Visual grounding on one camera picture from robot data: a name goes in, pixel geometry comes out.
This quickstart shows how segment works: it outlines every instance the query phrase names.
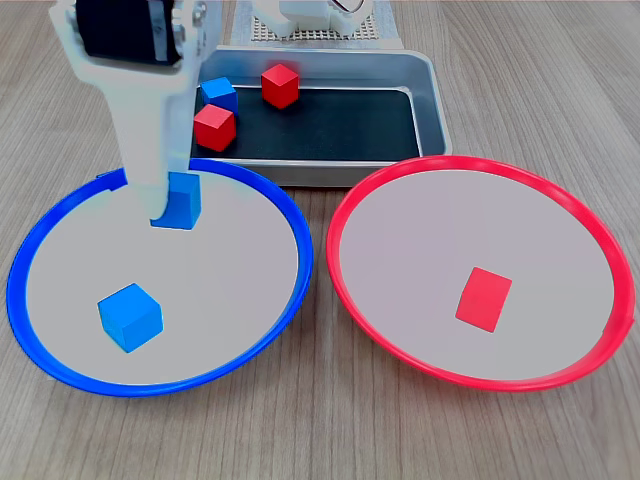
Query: red plate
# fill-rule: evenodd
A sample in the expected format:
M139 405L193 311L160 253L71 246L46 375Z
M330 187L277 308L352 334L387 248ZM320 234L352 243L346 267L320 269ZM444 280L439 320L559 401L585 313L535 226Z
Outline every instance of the red plate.
M560 187L492 160L418 158L369 176L335 213L327 261L368 335L468 387L573 382L633 325L631 271L606 226Z

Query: blue rim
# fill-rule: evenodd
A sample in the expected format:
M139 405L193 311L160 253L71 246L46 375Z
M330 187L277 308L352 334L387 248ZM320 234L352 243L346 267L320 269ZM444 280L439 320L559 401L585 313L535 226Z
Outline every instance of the blue rim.
M289 303L276 324L253 347L226 365L203 375L179 382L157 385L121 385L102 382L74 372L56 360L40 343L29 320L27 311L29 269L40 244L65 215L88 198L100 192L107 189L117 190L126 185L127 180L124 169L119 169L98 176L95 180L80 187L49 210L29 232L13 260L7 280L9 323L24 352L46 373L67 385L100 395L148 397L180 392L220 378L244 365L273 342L293 320L309 290L313 271L311 232L302 212L284 190L270 180L243 167L209 159L193 158L189 163L189 169L223 175L254 188L271 200L289 222L298 246L298 276Z

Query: wooden table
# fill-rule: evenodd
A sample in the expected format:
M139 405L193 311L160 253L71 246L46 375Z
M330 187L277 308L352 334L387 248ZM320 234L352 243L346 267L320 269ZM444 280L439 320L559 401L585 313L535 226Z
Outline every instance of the wooden table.
M49 3L0 3L0 273L34 223L119 166L102 96L77 81ZM455 153L567 188L640 272L640 4L398 2L434 62ZM230 22L233 4L226 8ZM201 388L103 398L36 367L0 315L2 479L640 478L640 334L576 384L459 388L373 344L336 297L325 234L342 192L290 192L317 254L309 295L262 355Z

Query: plate rim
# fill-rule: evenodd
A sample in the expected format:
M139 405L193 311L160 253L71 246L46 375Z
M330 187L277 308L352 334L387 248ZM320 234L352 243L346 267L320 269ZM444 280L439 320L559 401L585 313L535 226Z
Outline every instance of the plate rim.
M576 218L596 240L611 269L614 284L611 314L596 345L581 359L550 375L523 380L493 380L461 375L428 364L393 345L359 311L342 278L340 241L356 207L377 188L401 177L438 170L466 170L494 174L537 190ZM531 392L556 388L583 378L607 362L627 337L635 320L635 286L626 256L608 227L582 202L563 188L527 170L495 160L463 155L435 155L398 162L359 182L336 209L327 232L326 261L329 276L343 305L354 321L382 348L405 363L448 382L479 390Z
M286 218L298 247L298 272L289 302L278 320L252 347L230 362L207 373L169 383L127 385L105 382L75 372L50 354L40 342L29 318L26 294L31 264L46 236L68 213L98 193L114 191L127 184L124 168L119 168L98 175L56 203L30 230L13 259L6 287L9 324L22 350L45 373L71 387L98 395L150 397L176 393L201 386L241 367L260 354L291 323L309 290L314 264L311 231L296 203L271 180L238 165L192 158L188 171L217 174L244 183L269 199Z

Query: black tray bottom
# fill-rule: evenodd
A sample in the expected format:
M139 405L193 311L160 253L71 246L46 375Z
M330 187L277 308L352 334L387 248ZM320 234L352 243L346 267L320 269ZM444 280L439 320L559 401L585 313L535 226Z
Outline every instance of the black tray bottom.
M196 158L397 162L419 156L409 97L394 90L301 90L278 110L260 88L237 88L236 139L222 153L195 143ZM198 91L196 113L203 107ZM425 154L442 153L423 145Z

